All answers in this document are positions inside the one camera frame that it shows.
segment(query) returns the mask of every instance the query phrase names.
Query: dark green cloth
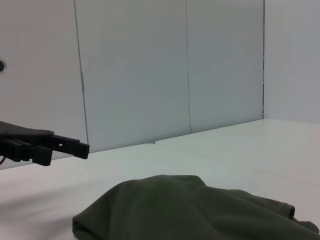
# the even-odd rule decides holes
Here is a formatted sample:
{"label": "dark green cloth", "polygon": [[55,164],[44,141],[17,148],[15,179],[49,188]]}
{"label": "dark green cloth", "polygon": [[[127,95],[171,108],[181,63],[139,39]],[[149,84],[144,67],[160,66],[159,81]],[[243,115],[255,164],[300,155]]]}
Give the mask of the dark green cloth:
{"label": "dark green cloth", "polygon": [[79,240],[320,240],[295,208],[197,176],[121,183],[73,218]]}

